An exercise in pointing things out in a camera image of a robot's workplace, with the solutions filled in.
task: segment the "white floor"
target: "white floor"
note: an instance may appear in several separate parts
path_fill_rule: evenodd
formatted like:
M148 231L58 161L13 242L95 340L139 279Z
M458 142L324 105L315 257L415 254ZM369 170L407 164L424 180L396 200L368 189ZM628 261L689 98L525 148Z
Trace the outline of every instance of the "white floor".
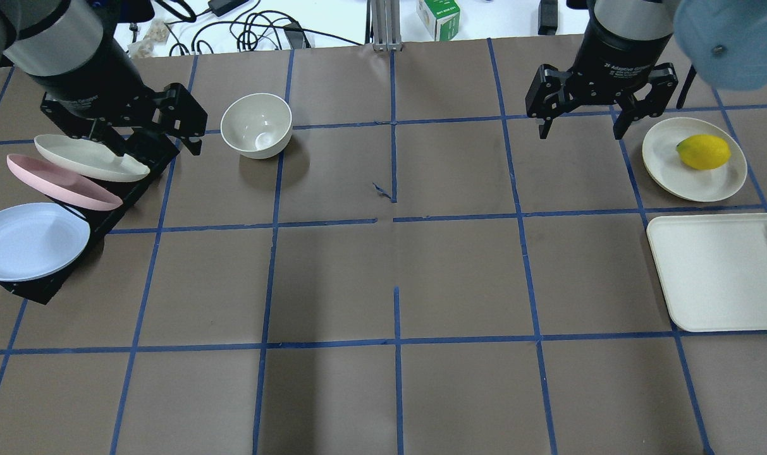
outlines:
M241 12L247 11L258 0L250 0L234 11L222 17L209 13L201 16L196 23L179 23L173 26L173 31L182 43L190 46L195 33L204 25L219 20L233 20ZM207 9L207 0L187 0L196 12ZM349 40L362 42L365 32L366 0L259 0L260 4L254 11L275 9L296 18L303 28L327 32ZM583 33L588 22L587 11L574 11L566 8L565 0L558 0L558 29L557 34ZM539 0L457 0L462 9L459 34L455 40L472 40L476 38L500 37L530 37L537 34L537 4ZM155 20L172 22L176 20L170 13L153 3L156 10ZM400 1L401 35L404 42L430 41L432 39L426 27L416 14L416 0ZM142 39L149 23L138 24L138 39ZM120 24L116 40L127 46L132 40L128 24ZM235 52L235 40L229 34L229 25L221 24L207 28L200 35L201 39L212 46L214 52ZM340 40L322 35L308 34L308 40L315 47L347 46ZM164 57L169 54L169 47L175 43L170 37L168 44L156 45L153 54ZM274 49L270 40L262 40L259 49Z

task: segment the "yellow lemon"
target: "yellow lemon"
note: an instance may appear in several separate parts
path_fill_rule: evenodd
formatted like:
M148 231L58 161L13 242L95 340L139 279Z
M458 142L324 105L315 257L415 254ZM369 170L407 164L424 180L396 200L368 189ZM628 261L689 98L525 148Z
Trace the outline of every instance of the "yellow lemon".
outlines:
M675 146L681 161L698 170L715 169L729 161L729 144L713 135L694 135Z

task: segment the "green box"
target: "green box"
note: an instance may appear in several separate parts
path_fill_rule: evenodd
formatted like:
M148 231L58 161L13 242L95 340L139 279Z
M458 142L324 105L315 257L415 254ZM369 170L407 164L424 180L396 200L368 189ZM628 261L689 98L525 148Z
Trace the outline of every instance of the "green box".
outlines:
M459 33L462 10L455 0L417 0L417 14L435 41L450 41Z

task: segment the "white bowl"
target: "white bowl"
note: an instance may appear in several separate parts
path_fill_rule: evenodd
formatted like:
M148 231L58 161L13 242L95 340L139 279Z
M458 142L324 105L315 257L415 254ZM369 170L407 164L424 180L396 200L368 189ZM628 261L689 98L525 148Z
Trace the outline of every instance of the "white bowl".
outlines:
M221 118L223 140L249 158L271 158L282 152L292 133L290 106L271 93L243 96Z
M692 135L714 135L729 144L729 162L699 171L681 162L675 146ZM746 182L746 158L735 139L719 127L696 118L668 118L650 128L641 146L644 167L655 182L679 198L715 202L730 198Z

